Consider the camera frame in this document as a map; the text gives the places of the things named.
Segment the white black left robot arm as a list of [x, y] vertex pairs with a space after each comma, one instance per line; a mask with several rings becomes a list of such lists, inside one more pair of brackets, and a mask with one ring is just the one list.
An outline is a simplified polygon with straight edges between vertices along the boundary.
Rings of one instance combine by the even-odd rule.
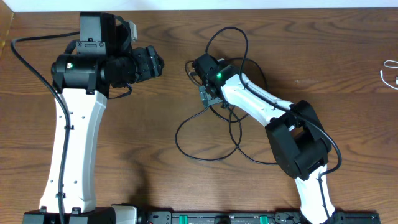
[[37, 210], [24, 223], [144, 223], [125, 203], [97, 207], [95, 160], [98, 133], [111, 88], [130, 88], [162, 74], [153, 46], [133, 48], [136, 25], [105, 12], [82, 12], [80, 29], [52, 64], [47, 84], [55, 97], [56, 128], [47, 185]]

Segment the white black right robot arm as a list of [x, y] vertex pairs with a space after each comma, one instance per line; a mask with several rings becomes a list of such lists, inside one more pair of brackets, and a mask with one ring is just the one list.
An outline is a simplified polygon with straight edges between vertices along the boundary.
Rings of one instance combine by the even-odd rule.
[[337, 149], [313, 107], [306, 101], [292, 103], [254, 84], [234, 65], [203, 54], [193, 68], [212, 98], [241, 108], [260, 122], [276, 163], [294, 179], [301, 200], [300, 211], [310, 223], [331, 223], [335, 212], [326, 184], [328, 153]]

